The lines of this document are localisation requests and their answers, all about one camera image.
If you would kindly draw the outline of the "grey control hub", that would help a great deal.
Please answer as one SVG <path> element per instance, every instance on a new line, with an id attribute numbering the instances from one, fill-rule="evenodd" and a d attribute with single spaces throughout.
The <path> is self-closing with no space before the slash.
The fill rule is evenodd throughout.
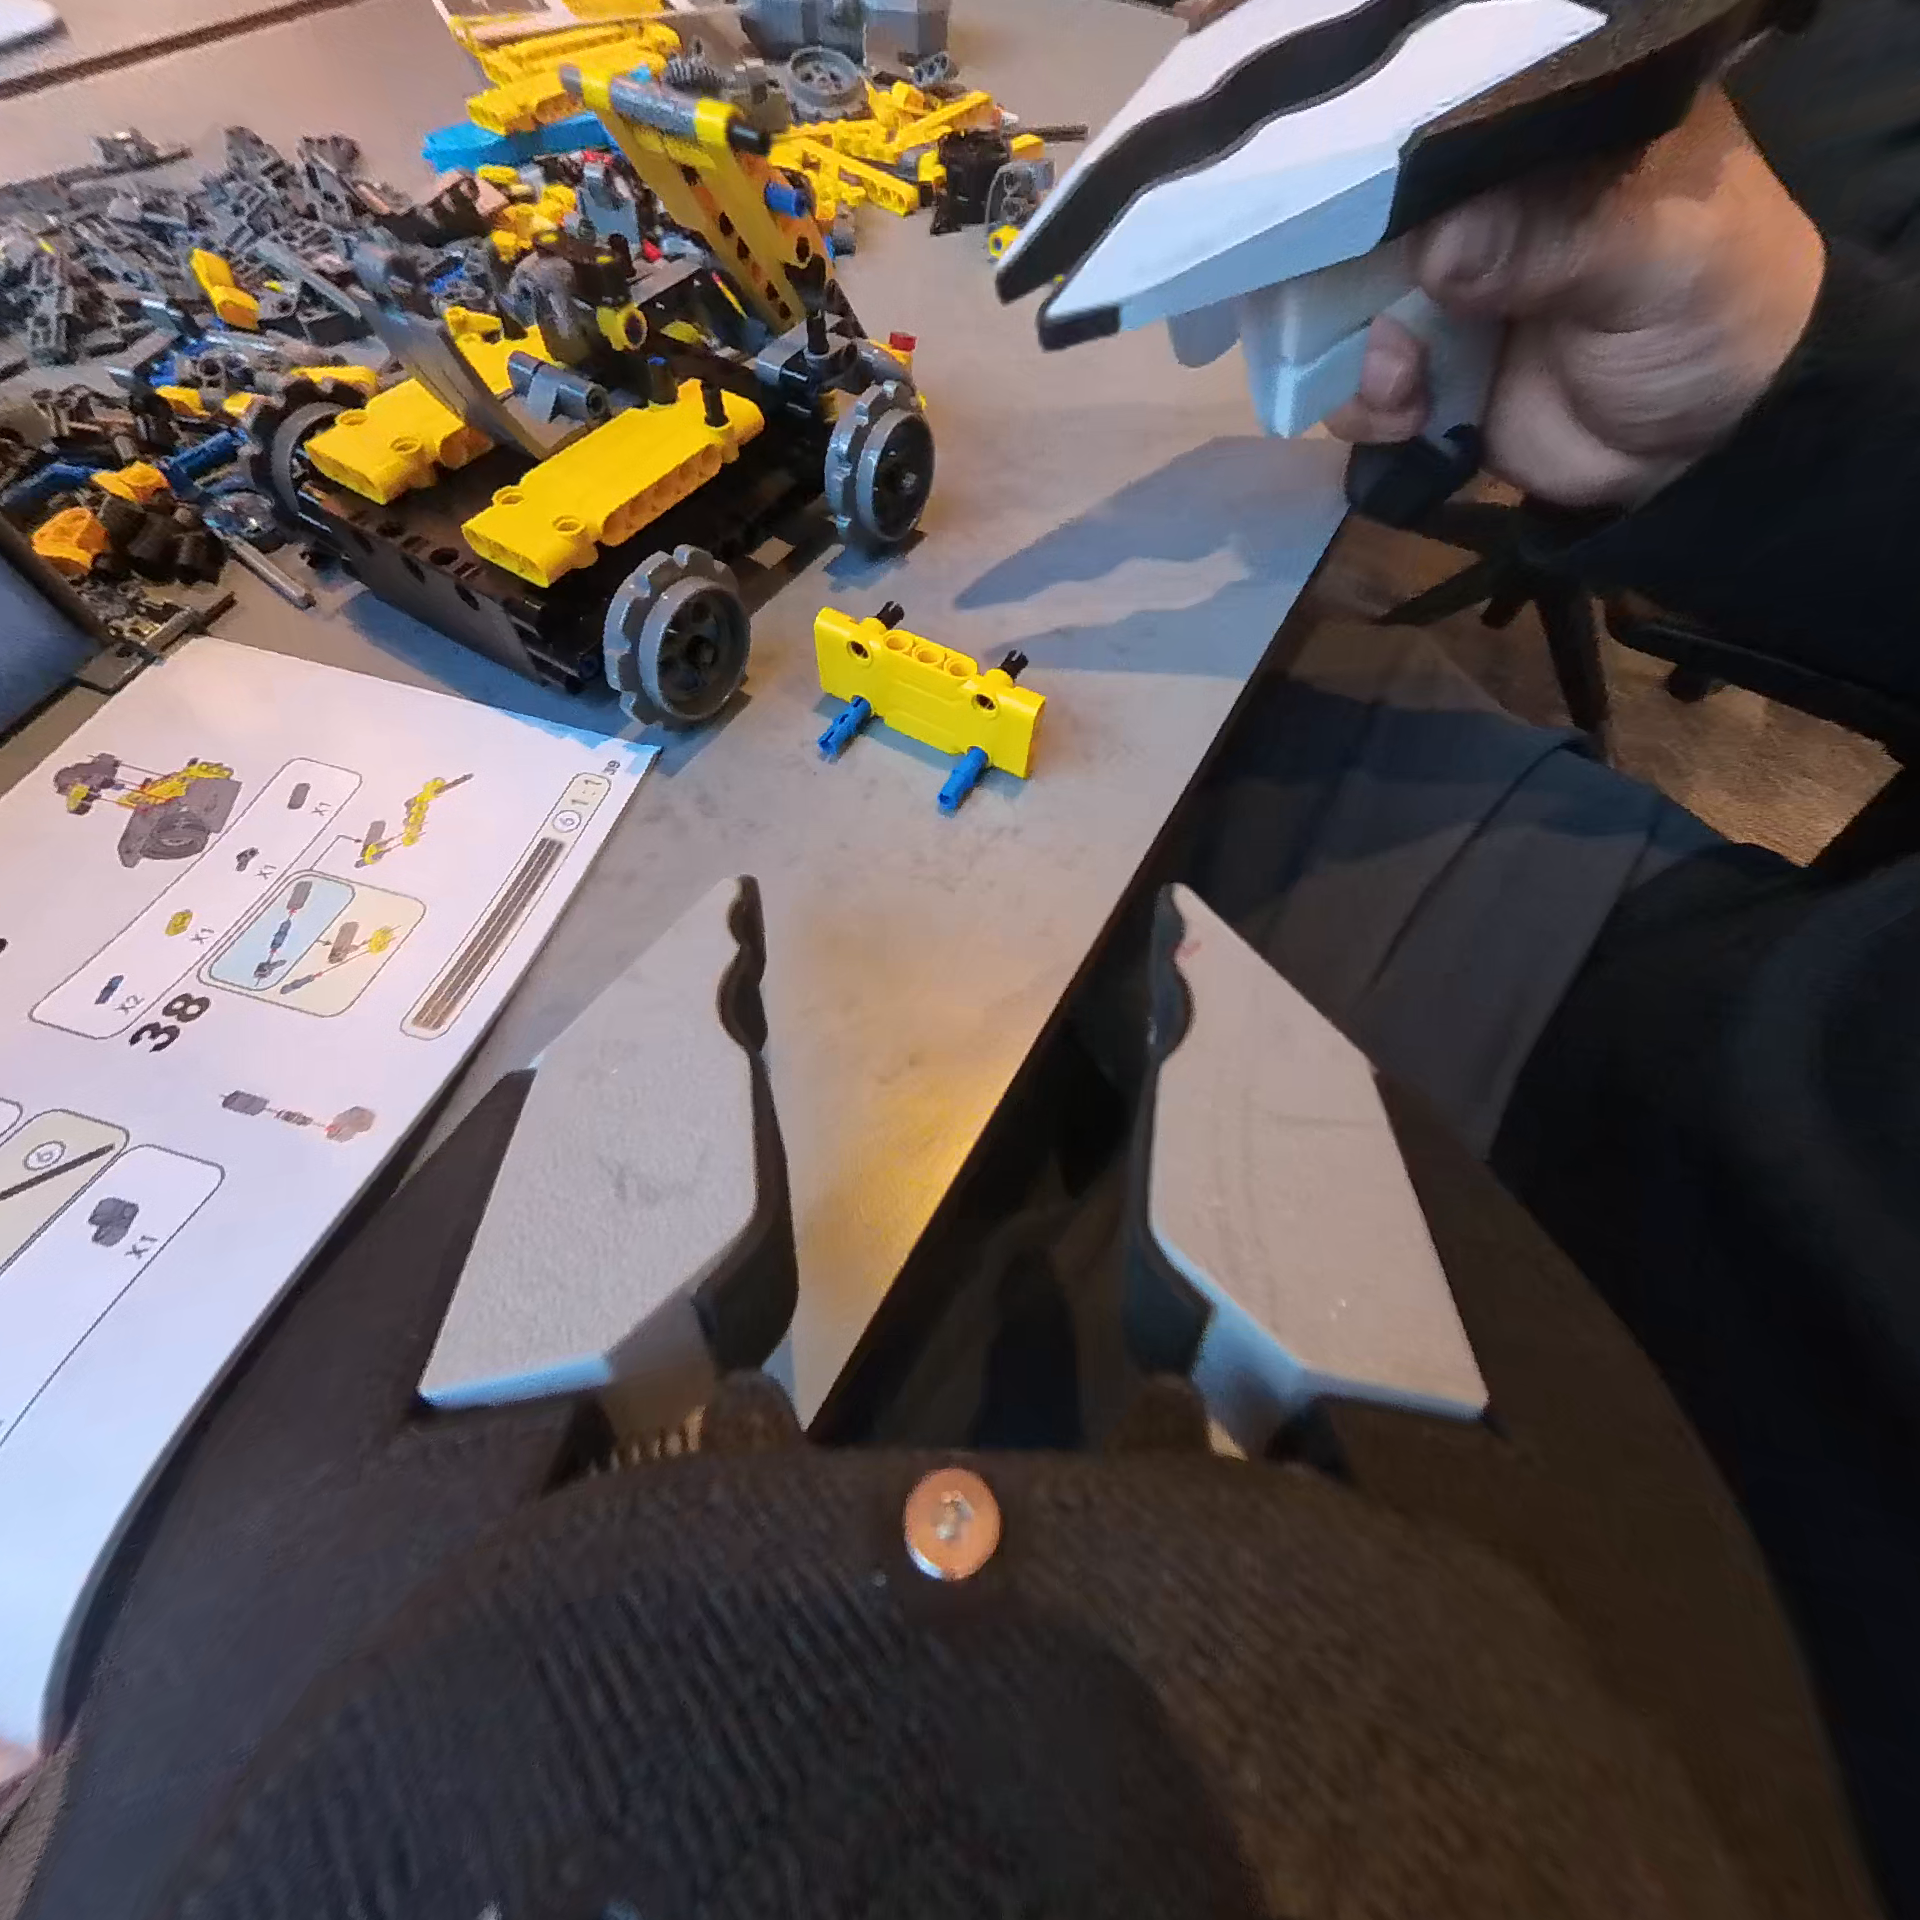
<path id="1" fill-rule="evenodd" d="M 822 46 L 862 65 L 945 53 L 951 11 L 953 3 L 737 3 L 738 27 L 761 57 Z"/>

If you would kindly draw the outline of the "person's right forearm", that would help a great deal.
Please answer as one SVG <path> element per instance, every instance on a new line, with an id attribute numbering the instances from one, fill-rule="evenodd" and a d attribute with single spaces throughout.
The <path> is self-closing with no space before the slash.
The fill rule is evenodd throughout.
<path id="1" fill-rule="evenodd" d="M 1919 6 L 1820 5 L 1731 77 L 1830 265 L 1804 342 L 1694 470 L 1580 548 L 1766 650 L 1902 661 L 1919 632 Z"/>

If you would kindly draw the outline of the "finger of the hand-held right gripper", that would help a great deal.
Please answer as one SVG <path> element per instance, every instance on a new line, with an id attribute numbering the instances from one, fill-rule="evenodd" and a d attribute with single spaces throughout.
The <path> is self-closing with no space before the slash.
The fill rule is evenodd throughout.
<path id="1" fill-rule="evenodd" d="M 1300 107 L 1367 77 L 1416 3 L 1249 3 L 1182 36 L 1025 229 L 994 277 L 1016 305 L 1073 277 L 1151 187 L 1210 169 Z"/>
<path id="2" fill-rule="evenodd" d="M 1385 242 L 1410 140 L 1447 113 L 1580 46 L 1604 14 L 1570 3 L 1418 5 L 1367 77 L 1130 206 L 1094 256 L 1042 293 L 1048 353 L 1227 305 Z"/>

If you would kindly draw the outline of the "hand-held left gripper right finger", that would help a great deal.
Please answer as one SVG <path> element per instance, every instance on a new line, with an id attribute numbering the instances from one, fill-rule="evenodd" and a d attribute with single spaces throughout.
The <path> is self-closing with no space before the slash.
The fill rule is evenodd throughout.
<path id="1" fill-rule="evenodd" d="M 1193 889 L 1155 909 L 1124 1339 L 1244 1457 L 1327 1406 L 1489 1410 L 1374 1067 Z"/>

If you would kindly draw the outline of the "pile of loose toy bricks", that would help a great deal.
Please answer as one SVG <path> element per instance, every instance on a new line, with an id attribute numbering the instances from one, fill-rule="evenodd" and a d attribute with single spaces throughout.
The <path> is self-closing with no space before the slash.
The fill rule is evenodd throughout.
<path id="1" fill-rule="evenodd" d="M 681 251 L 598 120 L 563 93 L 563 61 L 738 102 L 808 187 L 832 265 L 851 250 L 848 204 L 903 218 L 936 206 L 942 234 L 958 221 L 961 158 L 1042 160 L 1048 138 L 1083 136 L 1019 130 L 942 53 L 892 75 L 809 46 L 778 70 L 712 65 L 691 19 L 660 5 L 439 11 L 483 86 L 427 140 L 439 179 L 426 197 L 374 177 L 347 136 L 286 154 L 252 129 L 228 129 L 222 165 L 194 184 L 150 184 L 187 152 L 130 130 L 102 138 L 90 168 L 6 186 L 6 347 L 18 347 L 6 378 L 92 363 L 118 388 L 36 390 L 39 411 L 6 426 L 6 514 L 39 565 L 83 589 L 210 582 L 224 548 L 270 580 L 257 546 L 290 537 L 347 572 L 250 478 L 246 426 L 292 378 L 358 394 L 396 382 L 346 296 L 360 246 L 420 256 L 434 305 L 464 308 L 516 296 L 521 259 L 586 224 L 648 259 Z"/>

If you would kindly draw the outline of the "dark blue cardboard box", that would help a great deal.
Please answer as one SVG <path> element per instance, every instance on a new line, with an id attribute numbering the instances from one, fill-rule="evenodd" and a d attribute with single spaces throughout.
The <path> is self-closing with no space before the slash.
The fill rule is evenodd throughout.
<path id="1" fill-rule="evenodd" d="M 2 557 L 2 736 L 72 688 L 98 653 L 83 614 Z"/>

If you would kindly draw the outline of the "yellow brick toy vehicle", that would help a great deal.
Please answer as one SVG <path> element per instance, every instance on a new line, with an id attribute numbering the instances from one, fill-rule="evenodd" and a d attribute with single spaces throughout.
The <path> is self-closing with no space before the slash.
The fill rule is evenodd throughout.
<path id="1" fill-rule="evenodd" d="M 768 537 L 911 544 L 938 448 L 914 339 L 858 317 L 809 190 L 724 93 L 563 61 L 676 253 L 584 227 L 519 293 L 434 305 L 358 246 L 346 296 L 396 382 L 292 378 L 248 411 L 248 470 L 379 602 L 528 682 L 700 730 L 738 694 Z"/>

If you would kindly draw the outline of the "person's dark jacket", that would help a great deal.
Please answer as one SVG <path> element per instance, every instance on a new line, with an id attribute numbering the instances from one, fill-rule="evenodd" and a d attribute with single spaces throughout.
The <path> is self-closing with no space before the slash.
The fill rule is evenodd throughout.
<path id="1" fill-rule="evenodd" d="M 1664 1373 L 1919 1901 L 1919 867 L 1711 841 L 1612 909 L 1495 1171 Z"/>

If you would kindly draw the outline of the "instruction booklet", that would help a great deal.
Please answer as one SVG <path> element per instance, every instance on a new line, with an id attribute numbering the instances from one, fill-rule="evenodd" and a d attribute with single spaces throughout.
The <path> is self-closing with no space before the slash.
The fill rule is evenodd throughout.
<path id="1" fill-rule="evenodd" d="M 60 1740 L 150 1481 L 655 758 L 192 641 L 6 789 L 6 1746 Z"/>

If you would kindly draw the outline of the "grey desk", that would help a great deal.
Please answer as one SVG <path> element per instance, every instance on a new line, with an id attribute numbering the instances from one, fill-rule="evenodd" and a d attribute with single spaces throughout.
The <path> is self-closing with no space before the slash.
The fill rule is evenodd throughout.
<path id="1" fill-rule="evenodd" d="M 970 81 L 1042 124 L 1098 129 L 1180 36 L 1135 5 L 958 5 Z M 431 5 L 354 5 L 6 99 L 6 181 L 137 129 L 220 149 L 250 126 L 358 138 L 419 177 L 464 102 Z M 796 1400 L 832 1389 L 972 1147 L 1098 949 L 1340 526 L 1343 457 L 1262 440 L 1242 361 L 1178 368 L 1160 326 L 1042 353 L 979 242 L 881 214 L 848 262 L 856 310 L 920 336 L 938 444 L 924 540 L 856 576 L 825 552 L 754 614 L 731 718 L 664 753 L 444 1116 L 534 1059 L 727 873 L 760 878 L 800 1248 Z M 243 579 L 224 638 L 542 718 L 534 688 L 347 582 L 303 613 Z M 1039 773 L 939 816 L 942 765 L 874 732 L 836 764 L 811 617 L 902 602 L 912 633 L 982 664 L 1030 657 Z"/>

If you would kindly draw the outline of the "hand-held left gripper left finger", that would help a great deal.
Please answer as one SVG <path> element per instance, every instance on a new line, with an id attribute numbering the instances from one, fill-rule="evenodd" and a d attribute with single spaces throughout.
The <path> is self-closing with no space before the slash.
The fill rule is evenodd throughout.
<path id="1" fill-rule="evenodd" d="M 538 1057 L 420 1396 L 592 1395 L 664 1444 L 735 1373 L 796 1384 L 800 1259 L 752 875 L 715 883 Z"/>

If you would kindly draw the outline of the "person's right hand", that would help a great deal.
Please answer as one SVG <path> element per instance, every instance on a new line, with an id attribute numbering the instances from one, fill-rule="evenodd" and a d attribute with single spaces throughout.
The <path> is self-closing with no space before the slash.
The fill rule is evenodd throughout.
<path id="1" fill-rule="evenodd" d="M 1724 89 L 1623 171 L 1507 184 L 1408 240 L 1419 290 L 1500 334 L 1482 466 L 1634 507 L 1724 444 L 1808 332 L 1830 250 Z"/>

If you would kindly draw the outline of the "yellow brick panel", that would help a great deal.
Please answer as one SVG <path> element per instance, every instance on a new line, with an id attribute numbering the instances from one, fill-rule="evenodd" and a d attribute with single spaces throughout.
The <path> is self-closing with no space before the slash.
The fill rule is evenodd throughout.
<path id="1" fill-rule="evenodd" d="M 938 796 L 951 818 L 991 773 L 1030 779 L 1046 694 L 1008 684 L 994 665 L 874 614 L 822 609 L 811 621 L 822 691 L 840 702 L 817 755 L 840 762 L 870 726 L 886 724 L 950 758 Z"/>

